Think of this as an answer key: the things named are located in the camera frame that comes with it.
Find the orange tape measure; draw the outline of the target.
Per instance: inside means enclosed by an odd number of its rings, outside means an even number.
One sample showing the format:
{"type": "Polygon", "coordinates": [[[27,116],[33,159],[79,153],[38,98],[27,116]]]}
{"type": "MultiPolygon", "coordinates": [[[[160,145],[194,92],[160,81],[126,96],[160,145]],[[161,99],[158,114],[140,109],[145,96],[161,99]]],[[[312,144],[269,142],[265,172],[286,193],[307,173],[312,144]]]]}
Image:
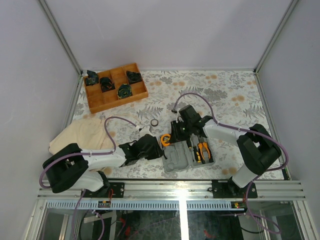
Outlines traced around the orange tape measure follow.
{"type": "Polygon", "coordinates": [[[170,156],[170,140],[171,140],[171,134],[169,133],[166,133],[166,134],[163,134],[160,138],[160,148],[163,152],[163,156],[162,156],[162,159],[163,160],[167,160],[170,156]]]}

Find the long yellow black screwdriver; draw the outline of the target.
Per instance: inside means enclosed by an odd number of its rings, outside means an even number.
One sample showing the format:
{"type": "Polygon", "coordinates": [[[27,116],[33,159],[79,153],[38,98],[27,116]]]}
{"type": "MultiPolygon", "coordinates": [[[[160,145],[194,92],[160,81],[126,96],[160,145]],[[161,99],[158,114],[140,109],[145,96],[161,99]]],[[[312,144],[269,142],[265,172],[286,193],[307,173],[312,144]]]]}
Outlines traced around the long yellow black screwdriver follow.
{"type": "Polygon", "coordinates": [[[188,148],[191,150],[194,147],[194,142],[193,142],[193,138],[190,137],[188,140],[186,140],[187,146],[188,148]]]}

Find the orange black pliers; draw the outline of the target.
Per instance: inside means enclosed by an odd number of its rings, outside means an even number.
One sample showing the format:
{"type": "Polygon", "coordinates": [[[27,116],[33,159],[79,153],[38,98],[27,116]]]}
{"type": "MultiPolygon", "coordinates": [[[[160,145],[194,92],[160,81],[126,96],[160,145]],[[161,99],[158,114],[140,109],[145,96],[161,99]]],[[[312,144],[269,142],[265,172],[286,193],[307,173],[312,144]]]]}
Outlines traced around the orange black pliers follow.
{"type": "Polygon", "coordinates": [[[207,160],[209,163],[213,162],[213,155],[211,153],[211,150],[209,148],[209,145],[207,142],[205,142],[204,140],[199,140],[198,143],[198,150],[199,150],[199,154],[200,154],[200,160],[202,164],[206,163],[206,157],[205,157],[205,153],[207,154],[207,160]]]}

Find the grey plastic tool case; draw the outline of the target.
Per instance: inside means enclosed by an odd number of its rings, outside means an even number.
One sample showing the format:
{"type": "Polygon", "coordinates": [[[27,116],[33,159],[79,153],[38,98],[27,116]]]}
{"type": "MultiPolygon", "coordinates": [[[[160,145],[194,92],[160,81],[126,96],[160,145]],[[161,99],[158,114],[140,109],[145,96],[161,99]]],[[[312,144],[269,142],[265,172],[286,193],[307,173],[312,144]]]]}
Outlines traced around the grey plastic tool case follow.
{"type": "Polygon", "coordinates": [[[164,167],[164,171],[166,173],[173,173],[178,171],[187,170],[189,168],[200,168],[200,167],[207,167],[212,166],[216,160],[213,154],[212,147],[209,143],[209,139],[205,137],[199,137],[192,134],[190,137],[193,138],[194,147],[198,148],[199,140],[204,140],[208,143],[208,147],[211,151],[213,162],[208,161],[208,155],[205,153],[204,156],[206,157],[205,164],[197,163],[195,161],[194,151],[193,149],[189,149],[187,146],[186,141],[179,141],[175,143],[170,143],[170,155],[168,159],[163,160],[162,163],[164,167]]]}

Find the short yellow black screwdriver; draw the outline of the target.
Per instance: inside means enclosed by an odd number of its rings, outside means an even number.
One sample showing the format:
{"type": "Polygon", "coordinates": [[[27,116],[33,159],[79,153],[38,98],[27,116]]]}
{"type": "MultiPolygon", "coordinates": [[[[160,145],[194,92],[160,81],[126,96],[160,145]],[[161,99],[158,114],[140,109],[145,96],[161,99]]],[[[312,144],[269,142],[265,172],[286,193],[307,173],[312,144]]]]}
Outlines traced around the short yellow black screwdriver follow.
{"type": "Polygon", "coordinates": [[[202,163],[202,157],[199,153],[199,150],[196,146],[193,147],[194,159],[197,163],[202,163]]]}

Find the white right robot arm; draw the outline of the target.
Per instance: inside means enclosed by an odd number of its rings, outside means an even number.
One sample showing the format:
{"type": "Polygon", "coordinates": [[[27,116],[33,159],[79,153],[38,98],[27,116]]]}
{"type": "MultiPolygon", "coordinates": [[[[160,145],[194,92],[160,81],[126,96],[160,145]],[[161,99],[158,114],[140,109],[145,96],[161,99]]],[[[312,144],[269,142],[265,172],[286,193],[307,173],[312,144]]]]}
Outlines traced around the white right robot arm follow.
{"type": "Polygon", "coordinates": [[[255,124],[243,129],[218,122],[213,116],[201,117],[191,105],[180,109],[177,120],[170,123],[170,143],[188,141],[192,135],[199,138],[223,140],[239,148],[243,165],[227,181],[223,192],[240,197],[249,190],[249,184],[263,175],[282,155],[279,145],[265,127],[255,124]]]}

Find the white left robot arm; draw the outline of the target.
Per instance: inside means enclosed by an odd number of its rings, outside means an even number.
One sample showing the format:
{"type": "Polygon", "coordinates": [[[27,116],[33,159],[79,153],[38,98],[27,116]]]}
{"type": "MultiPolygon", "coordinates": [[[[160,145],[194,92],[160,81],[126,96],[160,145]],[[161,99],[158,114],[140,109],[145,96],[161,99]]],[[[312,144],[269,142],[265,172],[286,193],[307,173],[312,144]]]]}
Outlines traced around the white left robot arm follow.
{"type": "Polygon", "coordinates": [[[164,155],[158,139],[146,127],[140,128],[139,133],[138,140],[109,150],[81,149],[77,143],[67,145],[42,164],[40,186],[55,194],[78,187],[105,197],[110,186],[98,169],[131,166],[140,159],[154,160],[164,155]]]}

